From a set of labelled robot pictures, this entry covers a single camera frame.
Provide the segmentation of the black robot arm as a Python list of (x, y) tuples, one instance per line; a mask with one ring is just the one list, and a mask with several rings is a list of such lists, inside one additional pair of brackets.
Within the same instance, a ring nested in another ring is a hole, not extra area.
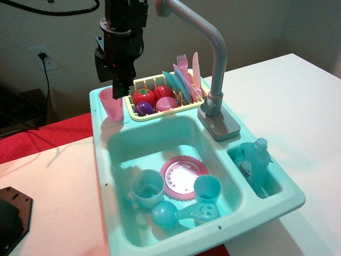
[(134, 61), (144, 51), (148, 6), (147, 1), (105, 1), (105, 16), (100, 20), (103, 36), (96, 38), (94, 57), (99, 81), (112, 80), (114, 99), (127, 96), (133, 86)]

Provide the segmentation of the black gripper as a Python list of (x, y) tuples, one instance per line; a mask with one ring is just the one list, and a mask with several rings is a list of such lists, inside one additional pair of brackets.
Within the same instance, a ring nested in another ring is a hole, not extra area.
[(106, 18), (100, 20), (103, 36), (96, 38), (95, 66), (101, 83), (112, 80), (112, 97), (119, 99), (129, 94), (136, 76), (134, 61), (144, 50), (143, 29), (117, 31)]

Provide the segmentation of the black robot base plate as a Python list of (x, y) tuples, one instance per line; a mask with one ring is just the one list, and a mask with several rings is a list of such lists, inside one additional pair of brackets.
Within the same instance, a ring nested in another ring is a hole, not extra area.
[(1, 189), (1, 255), (9, 255), (30, 230), (33, 199), (13, 187)]

